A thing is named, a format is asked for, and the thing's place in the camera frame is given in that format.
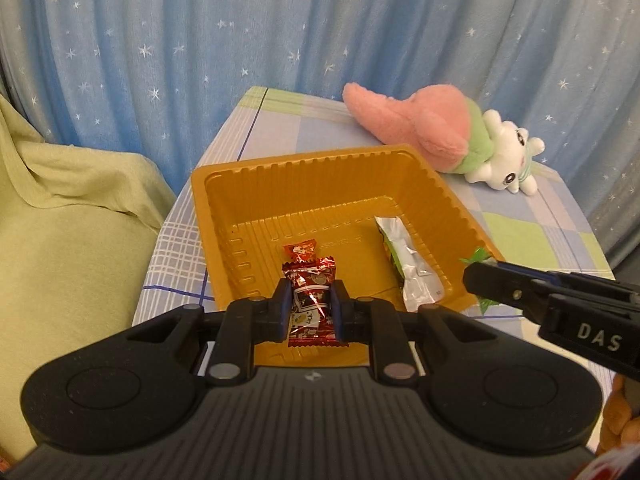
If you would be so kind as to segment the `right hand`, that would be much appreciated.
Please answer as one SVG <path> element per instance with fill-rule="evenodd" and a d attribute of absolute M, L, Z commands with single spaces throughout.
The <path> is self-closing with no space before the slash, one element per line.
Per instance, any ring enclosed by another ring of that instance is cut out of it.
<path fill-rule="evenodd" d="M 602 412 L 599 444 L 596 454 L 601 455 L 622 444 L 638 443 L 640 424 L 638 417 L 632 418 L 632 409 L 625 398 L 625 377 L 616 374 L 612 391 Z"/>

